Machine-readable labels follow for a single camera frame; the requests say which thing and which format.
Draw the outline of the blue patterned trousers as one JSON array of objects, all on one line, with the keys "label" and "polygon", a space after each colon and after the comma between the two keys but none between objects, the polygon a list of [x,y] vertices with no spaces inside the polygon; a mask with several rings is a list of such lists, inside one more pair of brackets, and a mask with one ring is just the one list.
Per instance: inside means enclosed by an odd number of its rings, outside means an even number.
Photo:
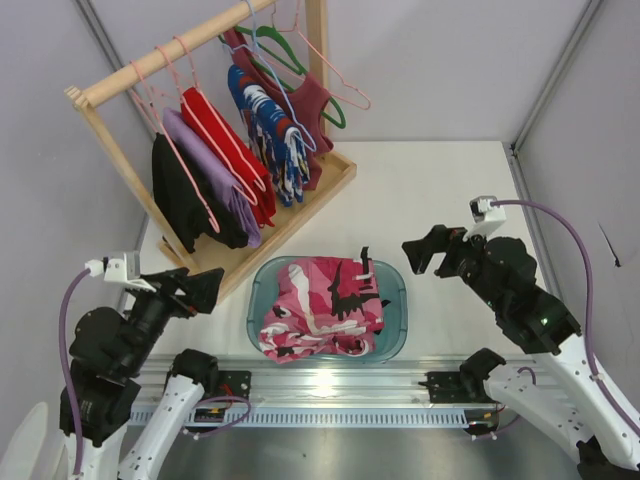
[{"label": "blue patterned trousers", "polygon": [[285,207],[302,203],[311,175],[299,128],[239,66],[229,68],[227,82],[250,148],[267,169],[276,196]]}]

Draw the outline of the light blue wire hanger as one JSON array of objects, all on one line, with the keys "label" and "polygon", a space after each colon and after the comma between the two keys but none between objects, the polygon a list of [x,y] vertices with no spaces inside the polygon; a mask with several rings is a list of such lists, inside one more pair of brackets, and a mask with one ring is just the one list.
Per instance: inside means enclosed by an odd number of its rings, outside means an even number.
[{"label": "light blue wire hanger", "polygon": [[263,49],[261,48],[258,40],[257,40],[257,19],[256,19],[256,13],[255,13],[255,9],[253,7],[253,4],[251,3],[250,0],[245,0],[245,3],[247,4],[248,8],[249,8],[249,13],[250,13],[250,18],[252,21],[252,28],[251,28],[251,39],[252,39],[252,43],[251,44],[242,44],[236,47],[232,47],[229,45],[229,43],[226,40],[222,40],[222,44],[224,46],[224,49],[229,53],[230,56],[232,56],[236,51],[238,50],[247,50],[252,54],[253,58],[258,58],[259,59],[259,63],[263,66],[266,66],[268,68],[268,71],[271,73],[271,76],[275,82],[275,84],[277,85],[279,91],[282,93],[286,104],[289,107],[290,113],[291,113],[291,118],[292,121],[294,122],[295,125],[297,125],[301,131],[301,135],[300,135],[300,140],[302,142],[302,144],[311,152],[315,153],[317,151],[317,146],[316,143],[312,137],[312,135],[309,133],[309,131],[304,127],[304,125],[297,119],[296,114],[295,114],[295,109],[293,107],[293,105],[290,102],[290,98],[288,96],[288,94],[290,93],[289,90],[287,90],[283,84],[281,83],[279,77],[277,76],[277,74],[275,73],[274,69],[273,69],[273,65],[270,64],[262,55],[263,53]]}]

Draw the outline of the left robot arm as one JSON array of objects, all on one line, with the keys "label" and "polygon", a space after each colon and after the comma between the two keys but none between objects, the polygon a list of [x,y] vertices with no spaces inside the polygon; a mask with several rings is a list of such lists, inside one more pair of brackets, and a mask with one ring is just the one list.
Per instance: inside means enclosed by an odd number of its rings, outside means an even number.
[{"label": "left robot arm", "polygon": [[[101,275],[125,285],[135,299],[120,314],[100,307],[84,314],[67,340],[71,295],[86,277]],[[154,479],[188,413],[219,382],[215,357],[186,349],[167,374],[165,397],[126,459],[119,458],[131,408],[140,387],[135,379],[173,317],[209,314],[224,271],[191,275],[186,268],[140,275],[119,270],[117,261],[93,260],[67,288],[59,313],[59,356],[65,381],[59,425],[65,435],[73,479]]]}]

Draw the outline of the pink hanger with purple garment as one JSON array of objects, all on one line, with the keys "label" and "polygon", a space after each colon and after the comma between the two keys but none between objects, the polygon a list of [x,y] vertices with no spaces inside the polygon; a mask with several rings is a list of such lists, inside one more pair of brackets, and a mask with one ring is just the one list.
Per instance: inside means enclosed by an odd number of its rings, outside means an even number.
[{"label": "pink hanger with purple garment", "polygon": [[[202,103],[202,100],[199,98],[199,95],[192,89],[193,85],[191,87],[187,88],[187,89],[185,89],[183,87],[182,81],[181,81],[181,75],[178,72],[178,70],[175,68],[174,64],[172,63],[172,61],[169,58],[168,54],[166,53],[165,49],[163,47],[159,46],[159,45],[157,45],[155,47],[155,49],[158,50],[161,53],[161,55],[163,56],[164,60],[167,63],[167,68],[169,69],[169,71],[171,72],[171,74],[173,76],[174,82],[176,84],[177,92],[179,93],[179,98],[180,98],[180,103],[181,103],[181,111],[182,111],[183,118],[185,119],[185,122],[190,127],[193,128],[193,130],[200,136],[200,138],[206,143],[206,145],[209,146],[211,148],[211,150],[216,154],[216,152],[214,151],[214,147],[206,140],[204,134],[201,132],[201,130],[199,129],[198,125],[196,124],[194,119],[191,117],[190,112],[187,110],[187,106],[190,106],[191,110],[194,113],[196,113],[198,116],[202,116],[204,114],[208,114],[209,111],[207,110],[207,108]],[[252,156],[252,154],[250,152],[247,153],[247,156],[250,158],[250,162],[254,165],[254,169],[260,175],[261,170],[256,169],[257,160]],[[239,191],[243,195],[243,187],[242,187],[242,185],[239,188]],[[256,193],[258,191],[259,190],[255,189],[255,193],[254,193],[254,195],[257,197],[258,203],[256,205],[251,205],[249,203],[252,207],[258,207],[260,205],[260,202],[259,202],[260,197],[256,195]]]}]

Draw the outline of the pink hanger with red garment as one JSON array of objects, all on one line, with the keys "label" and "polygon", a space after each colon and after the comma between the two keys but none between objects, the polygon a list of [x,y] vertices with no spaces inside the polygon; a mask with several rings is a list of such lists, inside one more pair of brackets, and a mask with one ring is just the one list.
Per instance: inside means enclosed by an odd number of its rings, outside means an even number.
[{"label": "pink hanger with red garment", "polygon": [[214,147],[218,158],[223,161],[232,175],[241,183],[243,195],[251,205],[256,205],[258,200],[254,195],[255,189],[265,193],[266,186],[247,156],[249,150],[246,146],[241,145],[233,130],[227,126],[226,121],[206,98],[198,80],[191,52],[185,42],[179,36],[174,36],[173,39],[180,43],[184,54],[189,60],[193,78],[192,89],[199,95],[209,113],[198,116],[191,110],[190,106],[187,106],[187,110],[206,140]]}]

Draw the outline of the pink hanger with black garment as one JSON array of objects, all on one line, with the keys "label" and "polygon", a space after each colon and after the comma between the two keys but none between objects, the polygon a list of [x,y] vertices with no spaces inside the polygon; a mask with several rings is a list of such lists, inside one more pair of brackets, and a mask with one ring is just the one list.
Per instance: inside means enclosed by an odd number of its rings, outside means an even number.
[{"label": "pink hanger with black garment", "polygon": [[173,140],[170,138],[166,128],[164,127],[164,124],[162,123],[159,113],[155,108],[154,105],[154,101],[153,101],[153,94],[152,94],[152,90],[150,89],[150,87],[148,86],[148,84],[146,83],[146,80],[144,79],[144,76],[141,74],[137,64],[134,61],[130,61],[130,65],[133,67],[138,80],[142,83],[145,93],[146,93],[146,97],[147,97],[147,103],[149,105],[149,108],[151,110],[151,113],[153,114],[153,117],[155,118],[155,121],[158,125],[158,127],[160,128],[163,136],[165,137],[165,139],[167,140],[167,142],[169,143],[169,146],[171,147],[174,156],[177,160],[177,162],[180,164],[182,170],[184,171],[184,174],[186,176],[186,178],[189,180],[192,189],[196,195],[196,197],[198,198],[199,202],[201,203],[201,205],[203,206],[203,208],[205,209],[205,211],[207,212],[208,215],[208,221],[209,224],[211,225],[212,229],[216,232],[219,233],[220,232],[220,225],[213,213],[213,211],[211,210],[209,204],[206,202],[205,198],[203,197],[197,182],[195,181],[194,177],[192,176],[189,168],[187,167],[187,165],[184,162],[183,157],[181,156],[179,150],[177,149],[176,145],[174,144]]}]

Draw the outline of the green hanger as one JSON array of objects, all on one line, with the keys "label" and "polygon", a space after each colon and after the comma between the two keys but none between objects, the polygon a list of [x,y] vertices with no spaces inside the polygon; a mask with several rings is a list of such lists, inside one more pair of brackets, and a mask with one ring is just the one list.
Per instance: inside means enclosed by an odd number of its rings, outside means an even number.
[{"label": "green hanger", "polygon": [[[254,33],[251,29],[242,26],[236,26],[234,30],[240,34],[246,35],[252,35]],[[274,41],[284,51],[284,53],[288,56],[288,60],[280,57],[278,54],[267,48],[262,43],[258,43],[258,47],[261,51],[266,52],[269,56],[274,58],[281,66],[288,69],[292,75],[297,75],[298,77],[302,78],[304,75],[309,73],[309,70],[296,57],[293,48],[289,45],[284,36],[274,27],[261,25],[256,29],[256,32],[254,34],[257,38],[267,38]],[[335,108],[338,114],[338,118],[334,118],[327,113],[323,113],[322,116],[338,129],[344,130],[347,126],[347,121],[342,108],[339,106],[337,100],[334,97],[329,98],[329,103]]]}]

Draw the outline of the wooden clothes rack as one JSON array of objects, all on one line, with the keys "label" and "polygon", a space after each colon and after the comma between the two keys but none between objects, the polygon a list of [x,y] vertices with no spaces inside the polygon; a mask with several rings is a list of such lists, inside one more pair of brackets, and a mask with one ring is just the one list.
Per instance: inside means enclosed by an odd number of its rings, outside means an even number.
[{"label": "wooden clothes rack", "polygon": [[158,269],[187,267],[192,273],[220,266],[225,269],[220,289],[222,299],[234,292],[335,198],[355,178],[357,165],[336,151],[323,155],[320,158],[323,174],[317,189],[305,198],[302,205],[278,209],[275,226],[268,229],[266,239],[259,248],[231,250],[211,239],[203,239],[197,243],[195,253],[190,255],[170,228],[97,108],[117,95],[128,92],[140,80],[164,69],[170,62],[185,56],[188,51],[194,51],[246,20],[252,13],[271,5],[270,1],[243,1],[181,34],[183,43],[172,40],[160,51],[147,53],[84,90],[74,86],[65,90],[76,111],[94,131],[116,171],[148,214],[150,225],[144,231],[142,240],[142,264]]}]

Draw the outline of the black garment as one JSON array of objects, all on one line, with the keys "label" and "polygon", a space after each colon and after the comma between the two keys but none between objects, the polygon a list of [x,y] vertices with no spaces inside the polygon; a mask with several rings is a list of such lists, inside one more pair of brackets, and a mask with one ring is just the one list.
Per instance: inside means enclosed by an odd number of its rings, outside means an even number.
[{"label": "black garment", "polygon": [[248,235],[235,216],[215,198],[212,188],[207,185],[204,175],[186,150],[178,145],[176,147],[220,225],[220,232],[216,233],[169,143],[163,134],[157,133],[151,157],[154,200],[187,252],[195,251],[195,241],[202,234],[231,249],[246,247]]}]

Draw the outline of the purple garment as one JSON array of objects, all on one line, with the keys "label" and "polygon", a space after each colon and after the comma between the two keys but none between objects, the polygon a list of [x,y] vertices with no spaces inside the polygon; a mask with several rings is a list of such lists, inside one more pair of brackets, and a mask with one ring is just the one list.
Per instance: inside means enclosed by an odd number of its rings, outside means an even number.
[{"label": "purple garment", "polygon": [[240,182],[200,136],[187,125],[180,112],[165,107],[163,125],[171,139],[178,146],[186,148],[186,152],[204,175],[207,185],[212,188],[215,198],[235,216],[240,227],[248,235],[247,245],[252,248],[258,247],[262,242],[260,228],[249,201],[239,191]]}]

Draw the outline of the teal plastic basket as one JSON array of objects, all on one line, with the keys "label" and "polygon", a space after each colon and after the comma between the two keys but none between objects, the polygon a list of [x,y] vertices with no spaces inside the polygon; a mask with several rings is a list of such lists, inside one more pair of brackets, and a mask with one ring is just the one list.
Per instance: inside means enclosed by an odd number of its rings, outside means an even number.
[{"label": "teal plastic basket", "polygon": [[[255,276],[252,286],[247,334],[259,351],[258,334],[264,323],[264,316],[278,296],[277,274],[289,262],[306,257],[284,256],[267,262]],[[408,306],[404,280],[391,265],[373,260],[379,291],[388,302],[384,308],[385,328],[376,340],[376,351],[365,357],[350,358],[338,355],[313,355],[312,360],[333,360],[344,358],[351,363],[374,364],[393,358],[404,346],[408,333]]]}]

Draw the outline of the pink camouflage garment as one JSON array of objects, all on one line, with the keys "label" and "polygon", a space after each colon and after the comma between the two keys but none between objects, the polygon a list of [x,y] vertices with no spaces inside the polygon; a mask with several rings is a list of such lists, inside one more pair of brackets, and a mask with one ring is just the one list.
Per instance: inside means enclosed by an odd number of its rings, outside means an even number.
[{"label": "pink camouflage garment", "polygon": [[376,351],[385,328],[369,248],[358,257],[306,257],[283,266],[278,296],[258,334],[261,352],[278,364],[313,355],[360,358]]}]

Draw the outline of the red garment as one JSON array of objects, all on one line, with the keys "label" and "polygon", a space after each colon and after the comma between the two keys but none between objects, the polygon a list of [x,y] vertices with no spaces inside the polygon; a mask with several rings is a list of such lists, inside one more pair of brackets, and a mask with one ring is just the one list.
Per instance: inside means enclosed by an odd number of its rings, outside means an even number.
[{"label": "red garment", "polygon": [[274,227],[275,193],[264,165],[240,139],[201,90],[190,87],[182,94],[185,123],[218,157],[240,184],[236,190],[249,202],[259,227]]}]

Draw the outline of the maroon tank top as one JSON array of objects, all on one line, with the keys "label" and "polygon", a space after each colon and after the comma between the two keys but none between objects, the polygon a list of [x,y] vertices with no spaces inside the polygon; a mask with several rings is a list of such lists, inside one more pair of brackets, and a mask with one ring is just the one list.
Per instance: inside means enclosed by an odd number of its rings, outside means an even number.
[{"label": "maroon tank top", "polygon": [[[227,30],[223,36],[234,50],[233,62],[260,85],[288,115],[291,115],[291,108],[277,83],[253,64],[254,54],[248,48],[242,48],[242,45],[247,44],[244,36],[235,29]],[[311,134],[316,145],[315,152],[307,150],[311,178],[304,187],[305,190],[315,190],[322,176],[322,166],[318,157],[330,152],[334,147],[333,142],[321,130],[321,113],[329,102],[330,94],[314,75],[309,73],[305,75],[303,83],[297,89],[287,93],[287,98],[297,120]]]}]

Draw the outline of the aluminium mounting rail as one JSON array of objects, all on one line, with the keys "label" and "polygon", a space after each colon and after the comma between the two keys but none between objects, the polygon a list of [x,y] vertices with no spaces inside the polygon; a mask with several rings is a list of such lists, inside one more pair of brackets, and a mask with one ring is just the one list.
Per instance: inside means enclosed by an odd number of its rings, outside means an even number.
[{"label": "aluminium mounting rail", "polygon": [[382,364],[346,360],[298,361],[220,359],[221,370],[251,373],[249,398],[257,407],[420,408],[430,407],[419,385],[430,371],[453,371],[461,356],[391,360]]}]

